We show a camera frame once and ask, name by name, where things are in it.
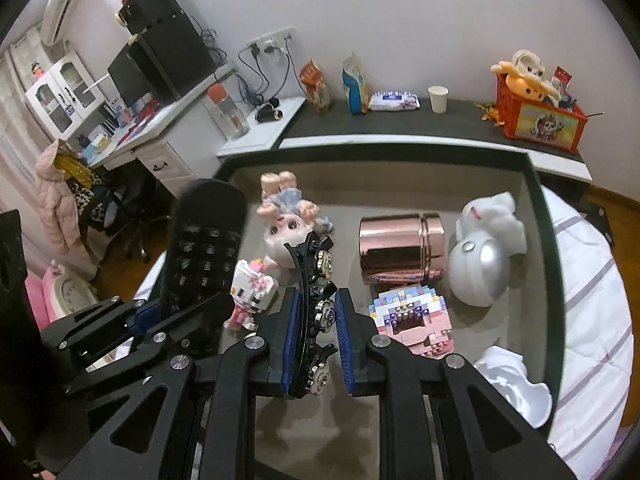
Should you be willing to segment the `white glass-door cabinet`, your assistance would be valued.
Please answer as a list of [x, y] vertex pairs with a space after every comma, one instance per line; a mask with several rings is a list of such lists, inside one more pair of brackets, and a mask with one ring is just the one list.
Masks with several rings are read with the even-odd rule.
[[53, 139], [89, 134], [104, 117], [104, 94], [75, 52], [63, 56], [26, 92], [27, 104]]

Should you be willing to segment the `white cylindrical holder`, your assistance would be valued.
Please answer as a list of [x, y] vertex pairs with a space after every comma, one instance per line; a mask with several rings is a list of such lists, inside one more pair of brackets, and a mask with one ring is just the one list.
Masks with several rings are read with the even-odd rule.
[[553, 408], [550, 389], [544, 382], [528, 379], [520, 354], [491, 346], [474, 366], [530, 426], [539, 429], [548, 422]]

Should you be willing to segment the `orange snack bag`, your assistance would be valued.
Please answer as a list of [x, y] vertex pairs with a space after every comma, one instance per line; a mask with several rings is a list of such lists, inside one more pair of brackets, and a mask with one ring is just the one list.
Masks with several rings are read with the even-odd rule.
[[320, 66], [310, 60], [300, 70], [299, 80], [316, 112], [326, 112], [332, 104], [332, 96]]

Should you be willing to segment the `black computer monitor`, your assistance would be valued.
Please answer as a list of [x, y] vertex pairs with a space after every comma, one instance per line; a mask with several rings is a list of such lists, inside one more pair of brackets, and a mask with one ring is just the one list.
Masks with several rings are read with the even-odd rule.
[[107, 69], [119, 96], [128, 107], [151, 92], [151, 87], [125, 44]]

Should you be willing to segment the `clear bottle red cap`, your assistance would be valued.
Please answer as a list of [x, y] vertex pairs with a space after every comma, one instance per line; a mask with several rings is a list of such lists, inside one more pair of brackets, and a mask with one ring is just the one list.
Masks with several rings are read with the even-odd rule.
[[242, 138], [250, 131], [244, 114], [222, 84], [212, 84], [206, 96], [209, 114], [227, 140]]

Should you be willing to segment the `black remote control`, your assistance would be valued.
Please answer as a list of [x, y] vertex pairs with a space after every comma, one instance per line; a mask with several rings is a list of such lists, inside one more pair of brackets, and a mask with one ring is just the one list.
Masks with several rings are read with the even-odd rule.
[[214, 348], [233, 311], [230, 289], [246, 217], [244, 194], [214, 179], [191, 182], [171, 209], [160, 317], [196, 307]]

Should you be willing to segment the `black jeweled hair clip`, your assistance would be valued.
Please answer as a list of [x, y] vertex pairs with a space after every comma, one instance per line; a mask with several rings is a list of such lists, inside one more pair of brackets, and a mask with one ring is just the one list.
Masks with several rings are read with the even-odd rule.
[[297, 273], [296, 289], [302, 295], [302, 322], [299, 333], [298, 370], [286, 396], [300, 399], [318, 396], [326, 388], [331, 373], [328, 361], [337, 352], [335, 344], [318, 344], [321, 334], [329, 333], [336, 321], [334, 296], [337, 287], [331, 281], [333, 240], [311, 231], [296, 247], [286, 245]]

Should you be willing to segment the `rose gold metallic canister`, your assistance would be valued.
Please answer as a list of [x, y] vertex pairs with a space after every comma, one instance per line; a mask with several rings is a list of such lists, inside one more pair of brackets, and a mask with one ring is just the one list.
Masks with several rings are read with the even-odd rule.
[[438, 214], [362, 218], [359, 262], [367, 283], [436, 282], [446, 266], [446, 235]]

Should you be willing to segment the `pink pig doll figurine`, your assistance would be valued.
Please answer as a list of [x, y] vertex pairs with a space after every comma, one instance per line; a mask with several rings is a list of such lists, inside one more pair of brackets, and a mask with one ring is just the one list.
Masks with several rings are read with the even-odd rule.
[[305, 200], [291, 171], [266, 172], [260, 176], [262, 203], [256, 212], [265, 222], [264, 241], [266, 255], [262, 259], [262, 273], [279, 282], [288, 280], [294, 269], [293, 259], [286, 244], [296, 247], [306, 240], [311, 231], [318, 235], [330, 234], [333, 223], [320, 216], [320, 208]]

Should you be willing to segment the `blue white snack bag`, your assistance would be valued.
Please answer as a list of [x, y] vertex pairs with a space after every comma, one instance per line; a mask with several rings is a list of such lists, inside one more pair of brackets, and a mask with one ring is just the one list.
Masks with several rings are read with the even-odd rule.
[[343, 62], [342, 83], [349, 111], [353, 115], [365, 115], [369, 111], [370, 89], [359, 60], [352, 54]]

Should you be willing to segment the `black square floor stand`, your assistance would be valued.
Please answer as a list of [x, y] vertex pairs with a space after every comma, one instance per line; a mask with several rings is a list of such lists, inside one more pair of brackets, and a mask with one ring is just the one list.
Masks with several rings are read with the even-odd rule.
[[586, 220], [604, 236], [611, 247], [615, 246], [611, 223], [608, 221], [608, 215], [603, 206], [589, 202], [587, 204]]

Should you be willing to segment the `white astronaut figurine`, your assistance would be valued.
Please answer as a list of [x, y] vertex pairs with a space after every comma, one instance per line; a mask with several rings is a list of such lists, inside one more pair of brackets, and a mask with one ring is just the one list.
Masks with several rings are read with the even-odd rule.
[[510, 192], [467, 203], [456, 221], [456, 244], [448, 259], [451, 292], [464, 304], [490, 307], [509, 285], [510, 258], [525, 255], [524, 223]]

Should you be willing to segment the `hello kitty block figure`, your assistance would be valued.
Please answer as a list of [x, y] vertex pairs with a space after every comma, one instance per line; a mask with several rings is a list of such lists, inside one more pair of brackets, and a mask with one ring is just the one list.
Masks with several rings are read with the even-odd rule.
[[235, 332], [241, 328], [256, 332], [255, 316], [267, 310], [276, 296], [278, 287], [278, 281], [265, 273], [264, 260], [239, 260], [235, 266], [230, 289], [234, 308], [230, 318], [224, 322], [224, 328]]

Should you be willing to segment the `yellow plush toy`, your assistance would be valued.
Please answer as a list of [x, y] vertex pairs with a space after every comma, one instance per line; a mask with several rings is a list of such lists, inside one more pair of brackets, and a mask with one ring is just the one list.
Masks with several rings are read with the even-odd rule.
[[522, 73], [511, 62], [500, 61], [490, 68], [491, 73], [506, 77], [506, 86], [519, 98], [542, 102], [548, 96], [558, 100], [560, 92], [550, 82], [542, 80], [527, 70]]

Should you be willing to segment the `pink block-built toy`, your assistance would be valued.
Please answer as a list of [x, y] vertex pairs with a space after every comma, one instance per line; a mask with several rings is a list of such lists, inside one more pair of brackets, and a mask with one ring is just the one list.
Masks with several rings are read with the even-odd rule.
[[411, 285], [382, 292], [370, 304], [369, 315], [381, 335], [416, 356], [441, 359], [454, 351], [446, 300], [434, 288]]

